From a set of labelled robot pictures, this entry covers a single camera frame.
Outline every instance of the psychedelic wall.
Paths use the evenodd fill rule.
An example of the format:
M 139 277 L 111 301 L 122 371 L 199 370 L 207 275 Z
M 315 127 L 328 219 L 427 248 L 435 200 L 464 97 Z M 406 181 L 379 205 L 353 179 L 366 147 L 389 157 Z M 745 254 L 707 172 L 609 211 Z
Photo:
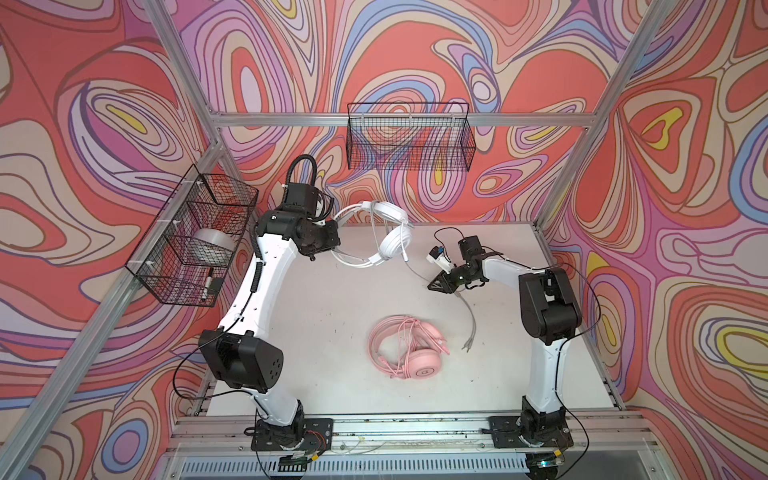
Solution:
M 0 2 L 0 442 L 206 146 L 136 2 Z M 150 471 L 217 315 L 140 291 L 26 478 Z
M 765 2 L 681 1 L 547 228 L 682 478 L 768 478 L 767 78 Z
M 590 112 L 645 2 L 254 2 L 174 7 L 187 57 L 222 112 L 346 112 L 353 101 L 463 100 L 473 112 Z M 338 204 L 388 200 L 417 221 L 532 220 L 580 128 L 478 127 L 472 169 L 349 171 L 345 128 L 222 131 L 268 208 L 286 160 L 311 153 Z

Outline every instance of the headphones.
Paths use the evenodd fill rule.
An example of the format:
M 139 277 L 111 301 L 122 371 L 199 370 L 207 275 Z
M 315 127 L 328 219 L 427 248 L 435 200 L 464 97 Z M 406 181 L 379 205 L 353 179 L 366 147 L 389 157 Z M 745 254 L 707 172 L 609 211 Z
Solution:
M 405 333 L 407 350 L 403 355 L 400 354 L 400 333 Z M 391 335 L 398 336 L 397 365 L 379 355 L 382 341 Z M 447 343 L 440 330 L 431 323 L 412 316 L 397 315 L 385 318 L 373 328 L 368 337 L 368 355 L 373 365 L 389 374 L 389 378 L 428 379 L 440 371 L 440 354 L 451 354 Z
M 376 226 L 373 223 L 374 214 L 383 218 L 385 224 L 386 221 L 389 220 L 394 223 L 399 223 L 399 225 L 393 228 L 392 231 L 389 232 L 386 237 L 384 237 L 384 241 L 381 242 L 381 244 L 378 246 L 378 251 L 367 259 L 344 253 L 343 251 L 339 250 L 338 247 L 331 250 L 333 256 L 340 263 L 343 263 L 347 266 L 354 266 L 355 268 L 367 268 L 369 266 L 380 265 L 381 263 L 384 263 L 390 258 L 396 257 L 397 255 L 402 255 L 402 259 L 407 262 L 408 255 L 406 254 L 406 247 L 411 243 L 411 230 L 413 225 L 408 222 L 408 214 L 406 211 L 395 204 L 391 204 L 390 202 L 379 202 L 376 200 L 371 202 L 364 201 L 359 204 L 349 205 L 348 207 L 339 210 L 339 213 L 334 215 L 333 219 L 336 220 L 339 227 L 341 227 L 347 222 L 347 220 L 352 218 L 352 215 L 359 211 L 370 212 L 371 226 L 374 227 L 374 238 L 376 238 Z M 361 263 L 349 263 L 346 262 L 342 257 L 359 260 Z

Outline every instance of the pink headphones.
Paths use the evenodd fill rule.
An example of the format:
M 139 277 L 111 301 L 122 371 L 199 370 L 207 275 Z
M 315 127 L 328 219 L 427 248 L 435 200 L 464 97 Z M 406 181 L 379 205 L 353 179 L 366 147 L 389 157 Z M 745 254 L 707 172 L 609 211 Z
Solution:
M 400 354 L 402 339 L 400 333 L 405 333 L 407 350 Z M 388 362 L 379 355 L 382 341 L 391 335 L 397 335 L 397 365 Z M 440 371 L 440 353 L 450 355 L 447 342 L 434 325 L 422 322 L 407 315 L 396 315 L 382 320 L 373 328 L 368 337 L 368 354 L 373 365 L 389 378 L 399 379 L 428 379 Z

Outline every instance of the white table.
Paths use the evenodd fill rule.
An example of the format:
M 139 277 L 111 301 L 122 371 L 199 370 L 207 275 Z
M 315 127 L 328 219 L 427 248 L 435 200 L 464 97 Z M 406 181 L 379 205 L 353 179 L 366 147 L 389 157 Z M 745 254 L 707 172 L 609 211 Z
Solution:
M 409 265 L 426 278 L 438 267 L 427 253 L 437 242 L 432 234 L 444 224 L 417 226 L 408 248 Z M 483 245 L 530 266 L 547 263 L 528 224 L 458 226 L 478 235 Z M 379 241 L 384 237 L 380 227 Z M 344 251 L 360 257 L 375 252 L 371 227 L 343 227 Z M 461 263 L 455 230 L 440 239 Z M 276 301 L 267 341 L 282 349 L 285 366 L 280 385 L 304 404 L 310 415 L 345 413 L 480 412 L 517 410 L 530 370 L 531 338 L 520 320 L 519 293 L 500 283 L 462 294 L 472 305 L 478 331 L 469 353 L 461 350 L 471 332 L 466 306 L 453 295 L 432 292 L 402 258 L 355 269 L 329 253 L 315 262 L 293 261 Z M 442 371 L 427 380 L 390 379 L 371 364 L 367 339 L 381 319 L 409 314 L 437 326 L 448 340 L 450 356 Z M 573 340 L 565 364 L 565 405 L 572 409 L 613 406 L 582 337 Z M 228 390 L 218 382 L 215 392 Z M 207 415 L 254 415 L 245 395 L 210 401 Z

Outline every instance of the wire basket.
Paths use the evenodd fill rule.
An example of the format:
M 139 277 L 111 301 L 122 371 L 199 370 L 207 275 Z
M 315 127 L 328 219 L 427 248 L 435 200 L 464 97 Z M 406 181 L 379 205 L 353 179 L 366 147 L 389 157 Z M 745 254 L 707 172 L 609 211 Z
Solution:
M 469 171 L 475 137 L 465 102 L 347 104 L 350 170 Z
M 194 184 L 173 218 L 159 220 L 181 183 L 154 219 L 167 221 L 158 242 L 144 259 L 134 259 L 134 250 L 125 266 L 161 303 L 213 306 L 259 191 L 227 175 L 190 172 L 182 183 Z

